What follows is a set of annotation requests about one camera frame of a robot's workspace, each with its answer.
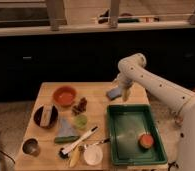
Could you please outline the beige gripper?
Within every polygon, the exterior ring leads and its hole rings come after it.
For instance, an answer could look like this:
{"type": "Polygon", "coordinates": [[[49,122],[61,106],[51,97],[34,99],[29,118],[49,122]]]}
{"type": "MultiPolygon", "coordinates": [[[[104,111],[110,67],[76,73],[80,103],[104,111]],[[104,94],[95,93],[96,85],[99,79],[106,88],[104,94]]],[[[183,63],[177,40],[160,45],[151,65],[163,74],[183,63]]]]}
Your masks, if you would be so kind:
{"type": "Polygon", "coordinates": [[[114,83],[117,83],[122,90],[122,100],[126,102],[131,94],[130,87],[133,85],[133,81],[119,73],[117,77],[113,80],[114,83]]]}

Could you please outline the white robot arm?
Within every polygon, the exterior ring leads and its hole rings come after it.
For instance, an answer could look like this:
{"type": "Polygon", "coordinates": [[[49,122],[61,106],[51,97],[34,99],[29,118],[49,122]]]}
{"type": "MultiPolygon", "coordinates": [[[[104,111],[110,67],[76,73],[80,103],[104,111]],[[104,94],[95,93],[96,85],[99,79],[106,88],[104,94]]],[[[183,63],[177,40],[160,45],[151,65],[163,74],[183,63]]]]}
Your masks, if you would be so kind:
{"type": "Polygon", "coordinates": [[[182,137],[176,160],[179,168],[175,171],[195,171],[195,92],[147,71],[146,64],[146,58],[141,53],[118,62],[117,81],[123,99],[128,99],[129,89],[137,82],[181,116],[182,137]]]}

